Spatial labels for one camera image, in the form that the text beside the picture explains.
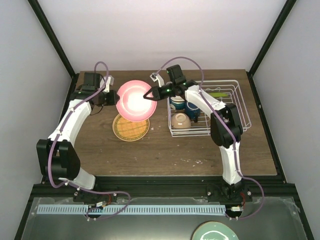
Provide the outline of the teal white bowl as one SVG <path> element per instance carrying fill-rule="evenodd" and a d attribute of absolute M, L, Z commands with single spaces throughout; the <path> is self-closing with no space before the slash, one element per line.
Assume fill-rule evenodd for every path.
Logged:
<path fill-rule="evenodd" d="M 169 106 L 173 110 L 184 110 L 186 107 L 186 100 L 181 96 L 174 96 L 169 98 Z"/>

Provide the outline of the pink plate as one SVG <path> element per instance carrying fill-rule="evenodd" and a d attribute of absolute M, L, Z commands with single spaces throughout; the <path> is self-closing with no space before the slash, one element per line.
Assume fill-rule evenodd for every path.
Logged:
<path fill-rule="evenodd" d="M 119 95 L 119 101 L 116 104 L 118 113 L 131 122 L 148 120 L 157 108 L 156 101 L 144 98 L 150 89 L 151 86 L 141 80 L 125 82 L 117 91 Z"/>

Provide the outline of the dark blue mug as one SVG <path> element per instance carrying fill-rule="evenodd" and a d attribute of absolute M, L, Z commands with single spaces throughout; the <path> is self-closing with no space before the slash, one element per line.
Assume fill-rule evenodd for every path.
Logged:
<path fill-rule="evenodd" d="M 192 120 L 194 123 L 198 122 L 201 110 L 196 105 L 187 101 L 184 110 L 185 114 L 189 117 L 190 120 Z"/>

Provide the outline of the beige floral bowl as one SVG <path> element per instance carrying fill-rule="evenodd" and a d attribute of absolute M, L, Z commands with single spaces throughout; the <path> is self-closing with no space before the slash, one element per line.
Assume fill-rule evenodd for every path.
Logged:
<path fill-rule="evenodd" d="M 191 120 L 185 113 L 176 113 L 171 117 L 171 127 L 177 130 L 191 128 Z"/>

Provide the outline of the woven pattern plate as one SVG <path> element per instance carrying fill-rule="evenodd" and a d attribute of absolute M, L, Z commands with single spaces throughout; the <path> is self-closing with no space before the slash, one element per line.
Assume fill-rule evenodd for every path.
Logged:
<path fill-rule="evenodd" d="M 132 122 L 118 114 L 112 123 L 113 133 L 117 138 L 125 142 L 134 142 L 142 139 L 150 129 L 149 119 Z"/>

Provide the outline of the green plate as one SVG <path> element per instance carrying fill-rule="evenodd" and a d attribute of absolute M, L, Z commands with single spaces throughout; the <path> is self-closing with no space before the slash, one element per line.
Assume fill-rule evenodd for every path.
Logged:
<path fill-rule="evenodd" d="M 226 93 L 220 93 L 220 92 L 213 92 L 213 93 L 210 93 L 210 95 L 214 98 L 228 98 L 229 95 L 226 94 Z"/>

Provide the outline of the white wire dish rack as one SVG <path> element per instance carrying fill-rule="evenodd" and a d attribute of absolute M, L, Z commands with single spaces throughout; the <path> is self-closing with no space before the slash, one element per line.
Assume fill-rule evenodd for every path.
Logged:
<path fill-rule="evenodd" d="M 202 85 L 203 95 L 216 111 L 223 107 L 223 104 L 234 104 L 237 107 L 237 112 L 240 118 L 243 131 L 247 131 L 251 126 L 249 112 L 247 110 L 245 100 L 241 91 L 240 84 L 237 80 L 205 80 Z M 224 93 L 228 97 L 215 98 L 210 93 Z M 167 99 L 167 112 L 168 112 L 168 127 L 172 137 L 200 137 L 209 136 L 210 129 L 210 115 L 211 108 L 205 103 L 203 98 L 197 94 L 196 97 L 204 109 L 200 110 L 198 122 L 191 120 L 191 128 L 189 129 L 173 129 L 171 126 L 171 117 L 184 110 L 174 110 L 170 107 L 170 99 Z"/>

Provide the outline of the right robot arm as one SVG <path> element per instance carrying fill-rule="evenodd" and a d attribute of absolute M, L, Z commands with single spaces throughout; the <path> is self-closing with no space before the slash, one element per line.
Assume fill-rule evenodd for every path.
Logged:
<path fill-rule="evenodd" d="M 237 106 L 219 101 L 201 89 L 194 81 L 174 86 L 172 83 L 150 88 L 143 98 L 160 101 L 170 97 L 183 97 L 210 118 L 210 136 L 219 146 L 222 159 L 222 178 L 228 184 L 222 188 L 223 198 L 229 202 L 240 196 L 236 185 L 243 177 L 240 168 L 239 148 L 243 127 Z"/>

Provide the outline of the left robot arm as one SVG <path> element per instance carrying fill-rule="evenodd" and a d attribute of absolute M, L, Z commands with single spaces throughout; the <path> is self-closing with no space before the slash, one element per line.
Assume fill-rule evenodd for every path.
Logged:
<path fill-rule="evenodd" d="M 74 148 L 78 133 L 92 113 L 94 107 L 114 106 L 119 100 L 111 75 L 102 76 L 95 72 L 84 74 L 83 84 L 70 95 L 67 110 L 57 128 L 46 139 L 40 139 L 36 151 L 43 176 L 54 188 L 71 185 L 85 189 L 89 201 L 97 202 L 102 189 L 95 185 L 96 178 L 81 167 L 81 161 Z"/>

